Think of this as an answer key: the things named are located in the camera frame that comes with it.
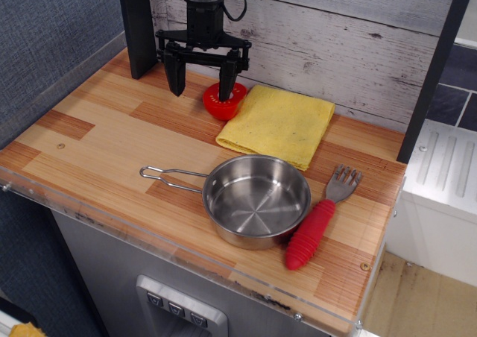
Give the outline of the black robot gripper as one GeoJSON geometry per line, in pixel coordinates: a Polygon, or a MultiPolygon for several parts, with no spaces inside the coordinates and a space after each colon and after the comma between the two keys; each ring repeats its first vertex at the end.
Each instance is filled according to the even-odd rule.
{"type": "Polygon", "coordinates": [[[186,86],[186,64],[221,67],[219,101],[230,98],[238,72],[247,71],[251,42],[224,31],[228,14],[224,0],[185,0],[186,28],[159,30],[158,58],[165,67],[170,91],[180,96],[186,86]]]}

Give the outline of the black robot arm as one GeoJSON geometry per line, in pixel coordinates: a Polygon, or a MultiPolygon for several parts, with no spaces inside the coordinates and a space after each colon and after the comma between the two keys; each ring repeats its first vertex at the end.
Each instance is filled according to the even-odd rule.
{"type": "Polygon", "coordinates": [[[186,65],[214,66],[219,71],[218,98],[229,99],[239,73],[249,69],[250,41],[233,37],[224,31],[224,17],[233,22],[246,14],[247,5],[234,18],[224,0],[184,0],[186,29],[156,32],[157,57],[165,67],[169,89],[176,96],[186,85],[186,65]]]}

